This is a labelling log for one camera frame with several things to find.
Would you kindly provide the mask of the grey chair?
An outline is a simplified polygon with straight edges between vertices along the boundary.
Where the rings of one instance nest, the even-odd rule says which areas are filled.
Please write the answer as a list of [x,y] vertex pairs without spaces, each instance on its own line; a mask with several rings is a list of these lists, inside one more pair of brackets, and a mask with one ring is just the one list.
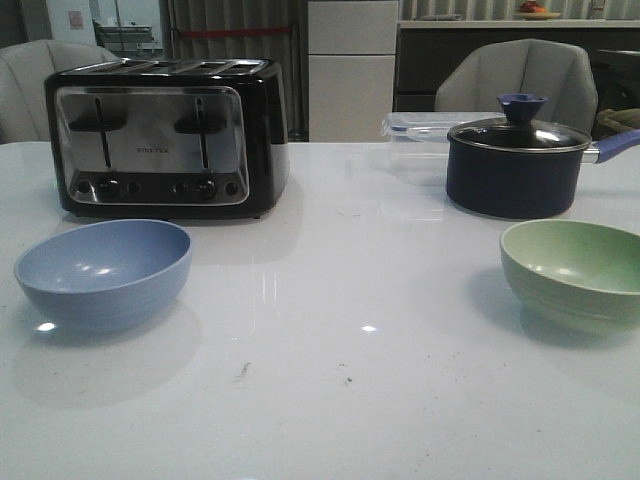
[[61,71],[112,61],[103,47],[37,40],[1,50],[1,142],[48,141],[45,80]]
[[437,112],[499,112],[501,94],[547,99],[537,117],[589,133],[598,94],[586,50],[540,39],[493,43],[470,53],[441,84]]

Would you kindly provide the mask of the dark counter with white top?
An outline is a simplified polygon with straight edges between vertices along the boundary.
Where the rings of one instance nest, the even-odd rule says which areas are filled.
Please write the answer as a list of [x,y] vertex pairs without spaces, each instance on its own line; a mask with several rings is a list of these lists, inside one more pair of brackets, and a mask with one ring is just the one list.
[[395,111],[432,111],[436,91],[484,45],[537,38],[600,49],[637,50],[637,20],[401,21],[395,61]]

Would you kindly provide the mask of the black and chrome toaster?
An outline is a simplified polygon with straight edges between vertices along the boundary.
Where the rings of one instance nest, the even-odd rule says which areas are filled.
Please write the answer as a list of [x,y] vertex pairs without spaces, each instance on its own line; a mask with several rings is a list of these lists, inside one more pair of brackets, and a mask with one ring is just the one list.
[[51,75],[57,189],[73,214],[257,218],[289,175],[282,70],[267,59],[119,59]]

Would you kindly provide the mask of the green bowl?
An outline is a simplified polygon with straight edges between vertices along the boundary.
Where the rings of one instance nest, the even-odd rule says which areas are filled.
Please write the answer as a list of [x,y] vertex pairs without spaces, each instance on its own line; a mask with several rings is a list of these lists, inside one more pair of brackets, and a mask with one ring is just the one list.
[[589,333],[639,327],[639,236],[590,222],[544,219],[500,237],[514,295],[558,325]]

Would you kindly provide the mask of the white cabinet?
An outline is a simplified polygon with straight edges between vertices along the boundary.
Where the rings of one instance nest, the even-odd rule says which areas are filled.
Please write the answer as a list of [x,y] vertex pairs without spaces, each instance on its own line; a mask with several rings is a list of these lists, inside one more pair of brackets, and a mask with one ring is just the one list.
[[310,1],[309,140],[379,142],[392,110],[397,1]]

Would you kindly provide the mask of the dark blue saucepan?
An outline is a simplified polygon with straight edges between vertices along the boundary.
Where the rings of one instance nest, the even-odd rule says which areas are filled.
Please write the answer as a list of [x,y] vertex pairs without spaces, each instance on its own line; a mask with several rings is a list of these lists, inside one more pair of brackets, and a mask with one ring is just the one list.
[[581,165],[604,163],[639,144],[639,131],[567,148],[473,145],[448,134],[446,193],[466,210],[492,217],[540,219],[567,211]]

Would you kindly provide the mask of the clear plastic food container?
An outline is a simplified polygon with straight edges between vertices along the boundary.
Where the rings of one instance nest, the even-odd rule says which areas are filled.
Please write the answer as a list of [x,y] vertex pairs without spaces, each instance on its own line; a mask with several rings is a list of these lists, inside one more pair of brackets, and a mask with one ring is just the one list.
[[503,117],[498,112],[392,112],[382,121],[389,141],[390,168],[400,179],[443,186],[449,156],[449,130],[461,123]]

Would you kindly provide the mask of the glass pot lid blue knob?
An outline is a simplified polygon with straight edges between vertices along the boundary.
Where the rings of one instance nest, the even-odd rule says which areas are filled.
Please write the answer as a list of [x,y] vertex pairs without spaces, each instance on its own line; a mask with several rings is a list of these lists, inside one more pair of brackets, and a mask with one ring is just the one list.
[[467,146],[510,152],[574,151],[586,148],[591,137],[564,124],[539,120],[548,98],[530,93],[496,97],[502,117],[464,122],[452,127],[447,138]]

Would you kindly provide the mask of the grey chair left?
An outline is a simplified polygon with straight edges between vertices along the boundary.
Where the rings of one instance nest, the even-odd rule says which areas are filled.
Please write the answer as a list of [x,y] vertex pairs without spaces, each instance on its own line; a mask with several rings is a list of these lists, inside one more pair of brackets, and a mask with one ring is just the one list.
[[48,141],[45,80],[61,71],[112,61],[103,47],[37,40],[1,50],[1,142]]

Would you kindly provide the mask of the fruit bowl on counter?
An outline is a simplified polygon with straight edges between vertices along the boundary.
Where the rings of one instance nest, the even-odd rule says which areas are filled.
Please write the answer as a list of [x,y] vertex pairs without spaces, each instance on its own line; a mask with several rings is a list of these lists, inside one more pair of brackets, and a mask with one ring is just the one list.
[[514,16],[522,20],[552,20],[558,19],[561,14],[548,10],[538,1],[530,0],[522,2],[515,9]]

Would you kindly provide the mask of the blue bowl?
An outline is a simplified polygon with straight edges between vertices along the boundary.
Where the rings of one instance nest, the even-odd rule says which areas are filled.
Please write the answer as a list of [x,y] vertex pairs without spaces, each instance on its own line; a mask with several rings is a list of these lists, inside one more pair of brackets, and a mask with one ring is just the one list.
[[191,236],[173,223],[111,220],[44,240],[15,262],[24,294],[46,319],[109,332],[146,322],[177,297],[192,260]]

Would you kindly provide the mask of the grey chair right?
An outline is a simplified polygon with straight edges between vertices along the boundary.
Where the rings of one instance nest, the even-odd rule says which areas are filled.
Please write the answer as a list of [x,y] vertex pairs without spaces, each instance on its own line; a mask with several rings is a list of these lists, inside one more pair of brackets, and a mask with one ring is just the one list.
[[437,112],[499,112],[501,94],[547,99],[537,117],[589,133],[598,94],[586,50],[540,39],[493,43],[470,53],[441,84]]

